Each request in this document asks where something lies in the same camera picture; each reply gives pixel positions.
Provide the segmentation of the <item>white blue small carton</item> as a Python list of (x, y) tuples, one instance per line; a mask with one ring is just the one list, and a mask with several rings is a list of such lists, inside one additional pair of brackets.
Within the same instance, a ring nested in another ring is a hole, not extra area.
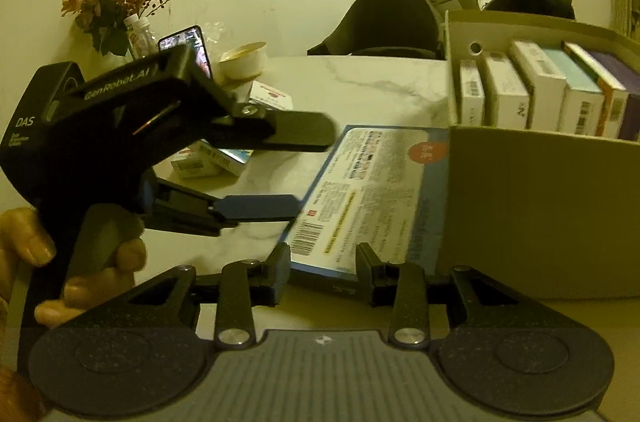
[(198, 141), (192, 147), (200, 155), (204, 156), (208, 162), (236, 177), (244, 173), (247, 164), (250, 162), (250, 156), (253, 155), (251, 150), (215, 148), (205, 141)]

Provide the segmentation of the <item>long white barcode box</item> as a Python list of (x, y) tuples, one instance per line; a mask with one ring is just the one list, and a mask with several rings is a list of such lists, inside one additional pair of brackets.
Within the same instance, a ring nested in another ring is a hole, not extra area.
[(525, 130), (529, 112), (529, 93), (506, 54), (487, 52), (483, 69), (491, 127)]

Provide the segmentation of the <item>white blue text medicine box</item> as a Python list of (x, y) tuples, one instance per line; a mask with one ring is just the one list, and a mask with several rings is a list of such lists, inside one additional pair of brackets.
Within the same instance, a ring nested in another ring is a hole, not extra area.
[(544, 48), (544, 52), (565, 77), (559, 132), (596, 135), (604, 103), (603, 92), (564, 51)]

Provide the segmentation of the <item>white strawberry medicine box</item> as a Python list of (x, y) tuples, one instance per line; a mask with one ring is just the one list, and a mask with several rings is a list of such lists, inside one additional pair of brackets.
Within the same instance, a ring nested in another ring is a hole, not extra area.
[(257, 80), (253, 81), (250, 86), (247, 94), (247, 103), (262, 105), (269, 109), (293, 109), (293, 100), (290, 95)]

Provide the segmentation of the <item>large blue white box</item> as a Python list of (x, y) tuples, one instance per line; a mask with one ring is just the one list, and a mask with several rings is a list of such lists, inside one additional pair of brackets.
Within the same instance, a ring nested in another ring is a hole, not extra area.
[(281, 239), (291, 283), (354, 295), (356, 248), (434, 274), (444, 238), (449, 132), (437, 127), (346, 125)]

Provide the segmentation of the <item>yellow white medicine box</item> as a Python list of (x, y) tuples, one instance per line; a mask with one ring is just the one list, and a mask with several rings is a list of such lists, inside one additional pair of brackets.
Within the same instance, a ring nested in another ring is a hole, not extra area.
[(563, 41), (564, 52), (597, 84), (604, 95), (597, 135), (619, 138), (629, 92), (599, 60), (577, 43)]

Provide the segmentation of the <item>plastic drink bottle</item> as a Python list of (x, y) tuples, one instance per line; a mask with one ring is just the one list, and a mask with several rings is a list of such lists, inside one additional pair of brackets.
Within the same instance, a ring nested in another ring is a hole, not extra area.
[(132, 55), (136, 60), (158, 52), (157, 40), (149, 19), (132, 14), (124, 20)]

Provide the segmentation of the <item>narrow barcode medicine box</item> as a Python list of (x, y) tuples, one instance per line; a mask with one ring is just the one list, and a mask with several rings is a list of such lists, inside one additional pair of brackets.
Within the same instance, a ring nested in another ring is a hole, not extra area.
[(480, 69), (475, 60), (460, 62), (460, 122), (479, 127), (484, 123), (485, 92)]

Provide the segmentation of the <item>clear plastic bag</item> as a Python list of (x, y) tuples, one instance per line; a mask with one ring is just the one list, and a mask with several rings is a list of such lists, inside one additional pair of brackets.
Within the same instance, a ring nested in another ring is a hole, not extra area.
[(232, 49), (232, 33), (223, 22), (205, 23), (201, 28), (209, 58), (218, 62), (225, 52)]

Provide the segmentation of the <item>white bowl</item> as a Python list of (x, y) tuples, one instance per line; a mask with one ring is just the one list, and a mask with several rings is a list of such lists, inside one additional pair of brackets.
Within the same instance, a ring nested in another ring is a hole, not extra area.
[(219, 60), (222, 73), (230, 80), (258, 77), (267, 65), (267, 43), (248, 43), (224, 52)]

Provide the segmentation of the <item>white cardboard sorting box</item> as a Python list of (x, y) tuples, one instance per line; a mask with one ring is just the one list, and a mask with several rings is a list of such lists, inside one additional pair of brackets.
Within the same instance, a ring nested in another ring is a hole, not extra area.
[(449, 124), (440, 273), (468, 265), (538, 299), (638, 295), (637, 143)]

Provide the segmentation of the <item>white box red cartoon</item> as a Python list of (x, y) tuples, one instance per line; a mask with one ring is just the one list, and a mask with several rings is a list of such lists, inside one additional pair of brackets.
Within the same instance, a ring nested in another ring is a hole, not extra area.
[(529, 129), (556, 132), (559, 129), (566, 78), (537, 43), (512, 41), (509, 54), (532, 99), (529, 105)]

